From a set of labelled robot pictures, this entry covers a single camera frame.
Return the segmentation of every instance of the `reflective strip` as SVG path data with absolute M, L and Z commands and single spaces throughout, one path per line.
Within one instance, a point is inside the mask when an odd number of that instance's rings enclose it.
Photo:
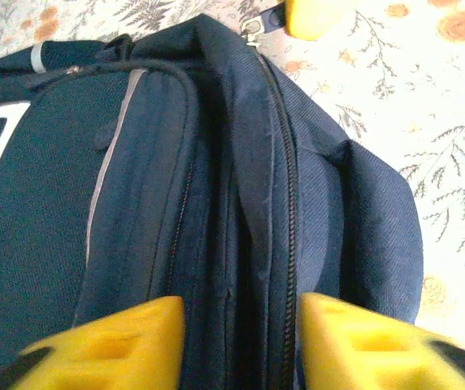
M 41 49 L 43 48 L 43 43 L 45 42 L 40 42 L 37 45 L 34 45 L 32 51 L 30 52 L 30 64 L 36 73 L 46 72 L 45 65 L 43 65 L 43 61 L 41 59 Z
M 131 71 L 131 73 L 129 74 L 128 89 L 126 90 L 126 95 L 124 96 L 122 106 L 120 107 L 119 120 L 117 121 L 117 129 L 115 130 L 113 139 L 111 140 L 110 146 L 108 147 L 108 151 L 106 152 L 106 155 L 102 160 L 101 169 L 99 170 L 99 174 L 97 176 L 97 182 L 95 183 L 95 190 L 93 191 L 92 201 L 89 205 L 88 227 L 86 229 L 86 266 L 88 266 L 89 260 L 89 240 L 90 233 L 92 232 L 93 215 L 95 214 L 95 207 L 97 206 L 99 195 L 101 193 L 102 184 L 104 182 L 104 176 L 106 175 L 106 171 L 108 170 L 108 166 L 110 165 L 111 157 L 113 156 L 113 151 L 115 150 L 115 144 L 119 139 L 120 130 L 122 129 L 122 123 L 124 122 L 126 111 L 128 111 L 129 102 L 132 98 L 133 93 L 135 92 L 135 88 L 137 87 L 138 81 L 141 79 L 141 76 L 146 72 L 147 70 L 137 69 L 135 71 Z

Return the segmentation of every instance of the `zipper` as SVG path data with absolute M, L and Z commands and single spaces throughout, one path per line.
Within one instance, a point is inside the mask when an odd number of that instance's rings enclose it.
M 173 269 L 175 267 L 176 250 L 178 247 L 178 239 L 180 236 L 182 220 L 184 219 L 185 207 L 187 205 L 187 199 L 189 197 L 189 188 L 191 186 L 191 179 L 193 177 L 193 169 L 194 169 L 194 162 L 191 163 L 191 167 L 189 168 L 189 174 L 187 175 L 187 179 L 185 181 L 184 199 L 182 201 L 182 207 L 180 208 L 180 213 L 178 215 L 178 222 L 176 223 L 175 238 L 173 239 L 172 249 L 169 255 L 169 271 L 167 273 L 167 294 L 171 294 Z
M 278 120 L 280 122 L 281 134 L 285 149 L 285 161 L 287 166 L 287 175 L 289 178 L 289 269 L 287 273 L 287 290 L 285 298 L 285 328 L 284 328 L 284 352 L 283 364 L 279 380 L 279 389 L 288 390 L 293 386 L 294 358 L 296 344 L 296 225 L 298 213 L 297 187 L 298 187 L 298 169 L 295 157 L 295 146 L 293 142 L 292 129 L 290 128 L 289 118 L 283 103 L 280 88 L 272 74 L 267 60 L 258 52 L 257 36 L 267 31 L 267 25 L 263 22 L 263 16 L 247 20 L 243 26 L 242 37 L 246 39 L 248 46 L 254 47 L 254 55 L 261 64 L 263 74 L 270 86 L 272 96 L 276 104 Z M 259 25 L 254 32 L 249 32 L 249 25 L 255 22 Z

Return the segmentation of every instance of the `backpack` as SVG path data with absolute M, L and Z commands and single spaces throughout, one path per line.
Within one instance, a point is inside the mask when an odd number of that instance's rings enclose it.
M 406 181 L 207 16 L 0 58 L 0 145 L 0 368 L 177 295 L 180 388 L 298 388 L 301 294 L 415 319 Z

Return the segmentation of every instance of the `yellow plastic object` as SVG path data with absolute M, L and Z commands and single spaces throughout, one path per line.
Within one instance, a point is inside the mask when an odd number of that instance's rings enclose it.
M 450 339 L 316 293 L 301 296 L 300 321 L 308 390 L 465 390 L 428 345 Z
M 164 297 L 41 340 L 54 349 L 17 390 L 172 390 L 184 347 L 180 297 Z
M 287 32 L 313 41 L 354 9 L 356 0 L 286 0 Z

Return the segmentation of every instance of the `black zipper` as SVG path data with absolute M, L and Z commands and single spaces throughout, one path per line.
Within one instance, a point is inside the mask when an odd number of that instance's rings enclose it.
M 276 103 L 276 110 L 280 122 L 283 144 L 285 148 L 285 161 L 287 175 L 289 177 L 289 270 L 287 292 L 285 299 L 285 329 L 284 329 L 284 354 L 279 380 L 280 390 L 288 390 L 293 386 L 294 354 L 296 344 L 296 223 L 298 212 L 298 200 L 296 191 L 298 188 L 298 169 L 296 163 L 295 146 L 289 118 L 283 103 L 280 88 L 267 60 L 258 51 L 254 50 L 256 57 L 262 65 L 263 73 L 270 86 L 272 96 Z
M 173 269 L 175 267 L 175 258 L 176 258 L 176 250 L 178 247 L 178 238 L 180 235 L 180 229 L 182 226 L 182 220 L 184 219 L 184 212 L 185 206 L 187 205 L 187 199 L 189 196 L 189 187 L 191 186 L 191 178 L 193 176 L 193 169 L 194 169 L 194 162 L 191 164 L 189 168 L 189 173 L 187 175 L 187 179 L 185 181 L 185 190 L 184 190 L 184 198 L 182 200 L 182 207 L 180 208 L 180 213 L 178 215 L 178 222 L 176 224 L 176 231 L 175 231 L 175 238 L 173 238 L 172 248 L 169 255 L 169 271 L 167 274 L 167 294 L 171 294 L 171 287 L 173 281 Z

